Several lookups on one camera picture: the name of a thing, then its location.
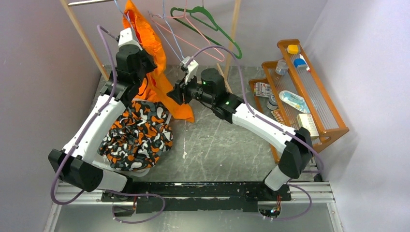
wooden stick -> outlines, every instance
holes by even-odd
[[[60,0],[61,4],[63,5],[65,11],[70,17],[72,23],[74,24],[75,29],[77,29],[78,34],[80,34],[81,39],[83,40],[84,44],[86,45],[88,51],[90,52],[92,58],[94,59],[95,64],[97,64],[98,69],[100,70],[103,77],[108,80],[109,76],[104,69],[103,64],[101,63],[100,59],[97,56],[97,53],[94,50],[94,47],[91,45],[88,37],[86,36],[80,22],[78,22],[77,17],[75,16],[73,10],[68,6],[67,0]]]
[[[217,63],[217,68],[218,68],[219,73],[223,76],[222,68],[220,68],[219,63]],[[226,88],[228,89],[228,91],[229,91],[230,93],[232,93],[232,89],[231,89],[231,87],[230,87],[229,84],[228,84],[228,80],[227,80],[225,77],[223,78],[223,80],[225,81],[225,85],[226,85]]]
[[[234,16],[232,19],[232,29],[231,29],[231,38],[233,41],[235,41],[236,25],[238,24],[240,6],[241,6],[241,0],[235,0]],[[232,51],[233,48],[234,48],[234,44],[229,42],[228,49]],[[229,67],[231,66],[231,59],[232,57],[230,55],[228,55],[228,57],[226,58],[225,72],[224,72],[225,75],[223,75],[225,80],[228,80]]]

white wall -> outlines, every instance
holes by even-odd
[[[162,14],[162,0],[134,0],[133,2],[147,19],[147,10],[155,14]],[[297,38],[304,42],[326,2],[327,0],[243,0],[236,31],[236,41],[241,46],[243,52],[241,64],[245,66],[260,66],[262,62],[281,58],[281,54],[276,46],[279,40]],[[126,0],[120,0],[118,3],[124,9]],[[166,0],[165,5],[165,12],[169,15],[172,7],[183,8],[185,0]],[[189,9],[198,5],[202,5],[201,0],[188,1]],[[215,21],[230,34],[234,0],[205,0],[204,5],[214,16]],[[114,2],[79,6],[75,7],[74,11],[90,41],[95,46],[100,59],[103,63],[108,63],[108,58],[98,36],[96,26],[100,24],[115,34],[118,34],[123,29],[122,16]],[[168,22],[177,35],[190,41],[197,47],[202,48],[208,45],[200,35],[184,27],[182,24],[173,19],[169,19]],[[216,41],[221,41],[221,44],[228,45],[228,40],[221,33],[213,32],[211,29],[205,26],[201,27],[199,23],[193,22],[202,32],[207,33]],[[164,35],[167,36],[168,41],[175,44],[170,33],[164,31]],[[196,50],[194,48],[181,41],[179,42],[185,56],[191,56],[195,53]],[[115,41],[111,40],[109,43],[113,53],[116,52],[118,49]],[[167,54],[168,63],[178,64],[179,60],[165,41],[163,41],[163,47]],[[215,65],[216,62],[207,55],[200,55],[197,61],[202,65]]]
[[[0,231],[43,231],[48,153],[86,118],[99,73],[59,1],[1,1],[0,22]]]
[[[305,45],[351,129],[321,153],[347,232],[410,228],[409,12],[329,0]]]

metal rod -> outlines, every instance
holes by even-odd
[[[87,1],[76,1],[68,3],[69,7],[72,6],[82,6],[82,5],[89,5],[94,3],[106,2],[106,1],[114,1],[114,0],[87,0]]]

pink hanger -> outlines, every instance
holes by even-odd
[[[208,42],[208,44],[211,45],[211,42],[210,42],[210,41],[201,33],[201,31],[199,31],[199,29],[197,29],[197,28],[195,27],[195,25],[193,25],[193,24],[189,21],[189,19],[187,18],[187,16],[186,16],[187,6],[188,6],[188,0],[185,1],[184,14],[183,14],[182,16],[174,16],[174,17],[167,16],[166,18],[185,18],[185,20],[188,21],[188,23],[189,23],[193,28],[195,28],[195,29],[200,33],[200,35]],[[158,26],[160,26],[161,28],[163,28],[163,29],[166,30],[167,32],[172,33],[170,30],[168,30],[167,28],[165,28],[164,26],[162,26],[161,24],[159,24],[158,22],[156,22],[155,20],[152,19],[153,16],[158,17],[157,15],[150,14],[150,16],[151,16],[151,20],[152,20],[155,24],[157,24]],[[198,50],[200,49],[200,48],[198,48],[197,46],[195,46],[195,45],[189,43],[188,41],[186,41],[186,40],[184,40],[184,39],[182,39],[181,37],[179,37],[179,36],[177,36],[177,35],[175,35],[175,36],[176,36],[177,38],[179,38],[180,40],[182,40],[183,42],[185,42],[185,43],[191,45],[192,47],[194,47],[194,48],[196,48],[196,49],[198,49]],[[216,49],[216,48],[214,48],[214,49],[215,49],[219,54],[222,55],[222,57],[223,57],[222,59],[217,58],[217,57],[215,57],[215,56],[209,54],[209,53],[206,52],[206,51],[204,51],[204,53],[207,54],[207,55],[209,55],[210,57],[212,57],[212,58],[218,60],[219,62],[223,62],[223,61],[225,60],[224,54],[222,54],[218,49]]]

marble floor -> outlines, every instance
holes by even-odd
[[[201,71],[208,66],[200,66]],[[255,107],[248,80],[264,77],[260,67],[242,67],[246,97]],[[173,84],[183,77],[177,66],[168,66],[165,74]],[[236,67],[232,67],[228,83],[234,94],[242,96]],[[98,91],[104,84],[100,81]],[[172,149],[164,153],[157,165],[139,181],[240,181],[263,180],[275,167],[269,143],[240,126],[220,120],[197,101],[190,106],[195,123],[172,120],[174,132]],[[264,113],[272,117],[265,106]],[[312,174],[302,174],[299,181],[312,181]]]

